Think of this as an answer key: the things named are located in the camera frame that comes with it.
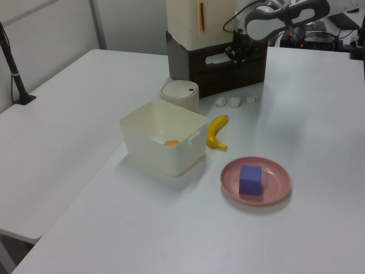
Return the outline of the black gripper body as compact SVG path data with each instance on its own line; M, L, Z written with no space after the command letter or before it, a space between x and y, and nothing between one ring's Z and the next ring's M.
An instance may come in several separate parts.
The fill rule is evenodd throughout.
M250 54L254 50L254 42L243 29L233 31L232 51L236 54Z

